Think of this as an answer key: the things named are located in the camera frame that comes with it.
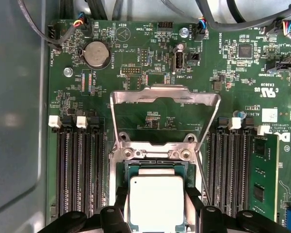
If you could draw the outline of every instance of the dimm slot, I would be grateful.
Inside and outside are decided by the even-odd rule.
[[[238,211],[237,208],[237,197],[238,197],[238,167],[239,167],[239,137],[238,131],[234,133],[234,154],[233,154],[233,178],[232,178],[232,203],[231,203],[231,211],[232,217],[236,217],[236,213]]]
[[[208,189],[210,194],[210,204],[213,205],[213,180],[214,180],[214,154],[215,154],[215,134],[211,133],[209,136],[209,150],[208,150]]]
[[[62,133],[61,136],[61,150],[60,150],[60,216],[66,213],[66,198],[65,198],[65,187],[66,187],[66,176],[67,176],[67,167],[66,167],[66,152],[65,152],[65,142],[66,142],[66,132]]]
[[[220,208],[221,210],[224,210],[226,205],[226,167],[227,167],[227,140],[228,135],[222,134],[223,140],[222,140],[222,163],[221,163],[221,201],[220,201]]]
[[[78,210],[78,196],[79,196],[79,134],[74,133],[73,137],[73,158],[72,158],[72,210]]]
[[[251,134],[246,135],[246,152],[244,157],[244,181],[243,181],[243,209],[248,209],[249,175],[250,175],[250,154],[252,151]]]
[[[61,164],[62,164],[62,134],[57,132],[57,167],[56,167],[56,216],[59,217],[61,213]]]
[[[221,152],[222,149],[222,133],[216,135],[216,153],[215,153],[215,182],[214,182],[214,205],[219,206],[221,191]]]

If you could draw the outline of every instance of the small chip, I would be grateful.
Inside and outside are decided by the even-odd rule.
[[[265,140],[256,138],[255,147],[254,147],[256,154],[261,155],[263,157],[265,156],[265,152],[266,152],[265,143],[266,143]]]
[[[252,58],[252,45],[238,45],[238,58]]]
[[[74,114],[76,112],[76,110],[74,108],[68,108],[67,110],[67,114]]]
[[[213,82],[214,91],[222,91],[222,82]]]
[[[260,202],[264,202],[264,188],[255,184],[253,187],[253,196]]]
[[[153,121],[152,121],[152,128],[153,128],[153,129],[157,129],[158,126],[159,126],[159,122],[158,122],[157,120],[153,120]]]

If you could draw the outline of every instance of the screw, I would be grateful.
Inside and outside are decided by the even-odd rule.
[[[182,38],[186,38],[186,37],[188,37],[189,34],[190,34],[189,29],[187,29],[187,28],[181,28],[181,29],[180,29],[179,35],[180,35]]]
[[[125,156],[126,156],[127,158],[131,157],[132,153],[133,153],[133,152],[132,152],[131,149],[125,149],[125,150],[124,150],[124,154],[125,154]]]
[[[181,156],[184,160],[187,160],[191,156],[191,152],[189,150],[184,150],[181,152]]]
[[[72,77],[72,75],[73,75],[73,69],[70,68],[70,67],[66,67],[66,68],[64,69],[64,75],[65,75],[67,78]]]
[[[209,212],[215,212],[215,208],[214,208],[214,207],[212,207],[212,206],[210,206],[210,207],[207,207],[207,210],[208,210]]]
[[[245,217],[253,217],[252,213],[249,212],[243,212],[243,214]]]

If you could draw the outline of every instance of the integrated circuit chip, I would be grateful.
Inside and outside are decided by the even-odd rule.
[[[244,59],[252,58],[252,45],[239,44],[238,45],[238,58],[244,58]]]
[[[265,143],[266,143],[265,140],[256,138],[256,141],[255,141],[256,154],[261,155],[263,157],[265,156],[265,150],[266,150]]]
[[[264,188],[255,184],[253,186],[253,196],[260,202],[264,202]]]

